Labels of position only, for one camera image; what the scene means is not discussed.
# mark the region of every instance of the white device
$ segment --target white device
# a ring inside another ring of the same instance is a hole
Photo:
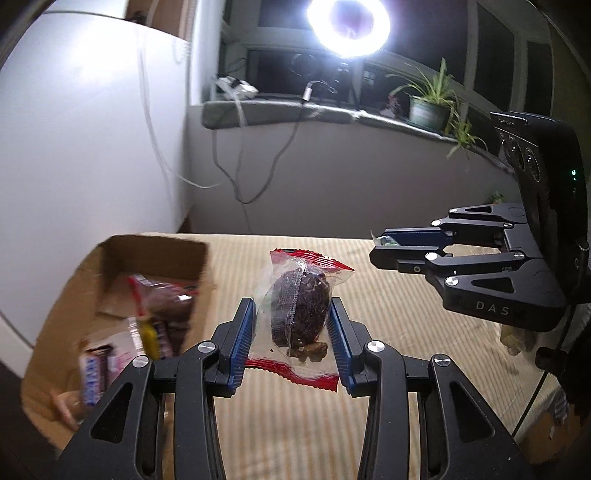
[[[224,91],[226,100],[247,100],[256,97],[258,90],[250,83],[244,80],[238,80],[234,77],[220,77],[216,80],[216,85]]]

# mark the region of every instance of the white cable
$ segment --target white cable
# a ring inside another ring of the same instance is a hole
[[[152,26],[152,21],[154,20],[154,14],[156,13],[158,3],[160,3],[160,0],[152,0],[152,4],[150,5],[150,9],[148,10],[148,15],[146,16],[146,27]]]
[[[158,139],[157,139],[156,133],[154,131],[154,124],[152,122],[152,115],[150,113],[150,84],[148,83],[148,76],[146,74],[146,68],[145,68],[146,32],[144,32],[144,39],[143,39],[142,43],[140,43],[140,41],[139,41],[138,31],[136,31],[136,34],[138,36],[137,40],[138,40],[139,91],[141,94],[142,106],[144,107],[144,117],[145,117],[145,121],[146,121],[146,126],[148,127],[148,133],[150,134],[150,142],[152,143],[152,149],[154,150],[154,154],[156,155],[156,159],[158,160],[160,168],[163,170],[169,171],[171,174],[176,176],[178,179],[180,179],[183,182],[188,183],[189,185],[192,185],[194,187],[197,187],[200,189],[211,189],[211,188],[217,187],[218,185],[220,185],[219,183],[216,183],[215,185],[210,185],[210,186],[204,187],[204,186],[199,185],[191,180],[188,180],[185,177],[183,177],[181,174],[179,174],[175,170],[173,170],[170,167],[170,165],[168,165],[168,163],[166,162],[164,155],[162,154],[162,151],[160,150],[160,146],[158,145]],[[166,175],[166,172],[164,171],[163,173],[166,177],[166,180],[168,181],[168,176]]]
[[[238,161],[236,162],[236,173],[234,174],[234,181],[238,187],[238,193],[240,197],[240,185],[238,184],[238,175],[240,175],[240,169],[242,167],[242,153],[244,151],[244,132],[245,128],[248,126],[246,124],[246,116],[244,115],[244,110],[242,109],[242,104],[240,103],[240,99],[238,98],[238,94],[236,92],[233,93],[232,97],[234,98],[234,102],[236,102],[236,111],[238,113],[238,123],[240,124],[240,150],[238,152]]]

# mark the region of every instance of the cable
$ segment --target cable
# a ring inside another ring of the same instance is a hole
[[[146,126],[148,128],[148,133],[150,135],[150,142],[152,144],[152,149],[154,150],[154,154],[156,155],[156,159],[158,160],[160,168],[165,171],[170,172],[171,174],[176,176],[178,179],[180,179],[183,182],[188,183],[189,185],[192,185],[194,187],[197,187],[200,189],[212,189],[214,187],[217,187],[218,185],[220,185],[219,183],[216,183],[215,185],[210,185],[210,186],[203,186],[203,185],[199,185],[191,180],[188,180],[185,177],[183,177],[181,174],[176,172],[172,167],[170,167],[170,165],[168,165],[168,162],[166,162],[166,159],[164,158],[164,155],[162,154],[162,151],[160,150],[160,146],[158,144],[158,138],[156,137],[156,133],[154,130],[154,124],[152,122],[152,115],[150,112],[150,110],[151,110],[151,108],[150,108],[150,84],[148,82],[148,76],[147,76],[146,67],[145,67],[146,36],[144,33],[144,39],[143,39],[144,41],[143,41],[143,43],[140,43],[139,42],[139,33],[137,31],[136,31],[136,34],[138,35],[139,90],[140,90],[141,99],[142,99],[142,106],[144,108],[144,117],[145,117],[145,121],[146,121]]]
[[[556,344],[556,347],[554,348],[554,356],[555,357],[558,354],[558,352],[560,352],[560,349],[562,348],[562,344],[564,343],[564,340],[569,332],[570,325],[573,323],[574,312],[576,309],[577,309],[576,305],[570,306],[569,316],[566,320],[566,323],[564,324],[564,327],[562,328],[562,332],[560,334],[560,339],[558,340],[558,343]],[[534,393],[531,396],[529,403],[527,404],[525,410],[521,414],[521,418],[517,422],[517,425],[513,429],[513,433],[511,434],[511,436],[513,438],[515,437],[515,435],[519,431],[519,428],[523,424],[525,418],[527,417],[527,414],[530,412],[531,407],[534,405],[534,401],[535,401],[536,397],[538,396],[538,393],[540,393],[540,390],[542,389],[542,386],[544,385],[544,381],[546,380],[547,376],[548,376],[548,371],[544,370],[544,373],[542,374],[542,378],[540,378],[540,381],[538,382],[538,385],[535,388]]]
[[[240,191],[240,186],[238,184],[238,176],[240,175],[240,168],[242,167],[242,154],[244,152],[244,130],[248,126],[246,123],[246,116],[244,115],[244,110],[242,109],[242,104],[240,103],[240,99],[238,98],[238,94],[235,92],[232,97],[234,98],[234,102],[236,103],[236,111],[238,113],[238,122],[240,124],[240,151],[238,152],[238,161],[236,162],[236,172],[234,173],[234,179],[236,180],[236,184],[238,185],[238,190]]]
[[[281,157],[284,155],[284,153],[287,151],[287,149],[290,147],[290,145],[293,143],[303,116],[304,116],[304,105],[302,102],[301,107],[300,107],[300,114],[296,120],[296,123],[294,125],[294,129],[292,130],[291,135],[290,135],[289,139],[287,140],[287,142],[285,143],[285,145],[282,147],[282,149],[279,150],[277,155],[275,155],[275,157],[273,158],[273,162],[271,164],[271,169],[269,171],[269,175],[267,177],[266,182],[261,187],[259,192],[253,198],[251,198],[250,200],[247,200],[247,201],[242,200],[240,186],[237,182],[238,178],[237,177],[236,177],[236,179],[232,178],[232,176],[228,173],[228,171],[220,165],[220,162],[219,162],[219,159],[217,156],[217,130],[214,129],[212,131],[213,163],[223,173],[223,175],[230,181],[230,184],[232,185],[232,188],[234,191],[234,199],[238,203],[241,204],[242,212],[243,212],[244,218],[246,220],[246,227],[248,228],[248,233],[251,235],[252,235],[253,231],[252,231],[250,219],[248,218],[248,212],[246,211],[246,205],[250,205],[251,203],[256,202],[267,191],[267,189],[269,188],[269,185],[271,185],[271,182],[273,181],[273,177],[275,176],[275,169],[277,168],[277,164],[278,164],[279,160],[281,159]],[[243,147],[243,144],[241,144],[241,153],[239,154],[239,157],[238,157],[239,160],[242,156],[242,147]]]

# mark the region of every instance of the window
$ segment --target window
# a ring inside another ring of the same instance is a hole
[[[493,155],[499,155],[501,151],[501,140],[496,134],[495,128],[492,126],[491,118],[488,115],[484,115],[473,108],[468,109],[468,118],[472,124],[470,134],[476,135],[484,140],[488,151]],[[477,141],[476,146],[484,148],[482,142]]]
[[[262,0],[259,27],[310,30],[306,10],[310,0]]]
[[[298,74],[295,61],[305,57],[305,74]],[[246,81],[261,93],[297,95],[304,93],[311,80],[324,80],[333,84],[340,60],[328,55],[298,54],[281,50],[249,50]],[[322,93],[324,98],[332,95],[321,87],[314,89],[314,96]]]
[[[527,93],[524,111],[550,116],[553,71],[550,45],[527,43]]]
[[[226,55],[228,53],[228,45],[223,40],[220,41],[220,51],[217,54],[217,74],[226,75]]]
[[[478,5],[478,62],[474,90],[503,111],[513,90],[515,39],[511,30]]]
[[[447,71],[464,82],[468,44],[466,0],[384,0],[392,31],[384,49],[439,71],[441,58]]]
[[[233,0],[226,0],[226,5],[223,8],[223,20],[228,25],[230,24],[230,20],[232,18],[232,3]]]
[[[359,99],[359,104],[361,107],[369,110],[373,109],[375,111],[380,111],[386,108],[388,94],[396,87],[408,83],[408,79],[406,78],[399,76],[387,77],[387,75],[390,74],[389,71],[367,64],[364,66],[363,70],[363,82],[361,85],[361,98]],[[408,117],[410,98],[404,92],[397,94],[397,97],[402,115]]]

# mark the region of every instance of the transparent plastic wrapper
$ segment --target transparent plastic wrapper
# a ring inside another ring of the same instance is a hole
[[[181,287],[172,283],[152,281],[143,275],[129,277],[138,308],[138,316],[149,316],[157,332],[161,351],[169,344],[170,353],[162,358],[178,356],[190,328],[191,312],[197,294],[195,286]]]
[[[255,293],[255,331],[246,366],[336,391],[339,372],[326,320],[334,286],[353,272],[315,252],[273,250]]]

